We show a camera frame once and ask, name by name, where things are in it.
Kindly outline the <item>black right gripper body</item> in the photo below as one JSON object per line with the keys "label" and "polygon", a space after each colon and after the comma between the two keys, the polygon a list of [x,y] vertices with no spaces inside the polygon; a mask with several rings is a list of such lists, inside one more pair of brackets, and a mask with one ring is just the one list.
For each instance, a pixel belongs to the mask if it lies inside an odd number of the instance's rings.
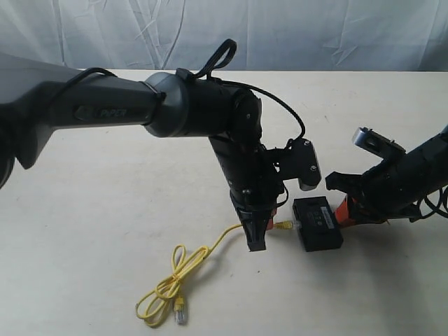
{"label": "black right gripper body", "polygon": [[363,174],[332,172],[325,178],[326,188],[338,190],[353,199],[353,209],[365,211],[387,221],[421,217],[417,201],[426,190],[426,161],[401,159],[383,162]]}

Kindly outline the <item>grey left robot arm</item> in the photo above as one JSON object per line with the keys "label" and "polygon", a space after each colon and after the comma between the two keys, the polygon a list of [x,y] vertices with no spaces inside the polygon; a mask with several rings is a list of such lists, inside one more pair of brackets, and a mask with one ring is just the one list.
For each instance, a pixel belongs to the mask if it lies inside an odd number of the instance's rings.
{"label": "grey left robot arm", "polygon": [[140,125],[155,137],[207,137],[230,188],[251,251],[265,233],[284,185],[261,144],[262,103],[251,90],[159,72],[126,80],[1,55],[1,182],[32,167],[56,130]]}

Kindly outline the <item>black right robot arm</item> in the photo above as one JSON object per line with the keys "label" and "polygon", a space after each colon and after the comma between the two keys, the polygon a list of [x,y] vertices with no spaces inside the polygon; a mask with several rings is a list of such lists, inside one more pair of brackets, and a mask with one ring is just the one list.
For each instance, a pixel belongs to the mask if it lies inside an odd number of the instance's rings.
{"label": "black right robot arm", "polygon": [[326,177],[328,190],[346,195],[334,211],[340,227],[423,220],[423,202],[430,215],[447,216],[447,130],[410,152],[366,127],[356,130],[353,143],[381,162],[362,174],[334,171]]}

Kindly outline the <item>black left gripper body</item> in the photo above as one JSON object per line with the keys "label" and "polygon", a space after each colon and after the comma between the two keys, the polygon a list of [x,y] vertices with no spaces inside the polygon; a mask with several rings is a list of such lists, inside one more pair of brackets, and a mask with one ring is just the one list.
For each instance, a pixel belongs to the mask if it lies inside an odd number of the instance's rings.
{"label": "black left gripper body", "polygon": [[266,249],[265,233],[277,199],[284,192],[272,162],[259,150],[230,148],[229,179],[231,200],[246,234],[250,252]]}

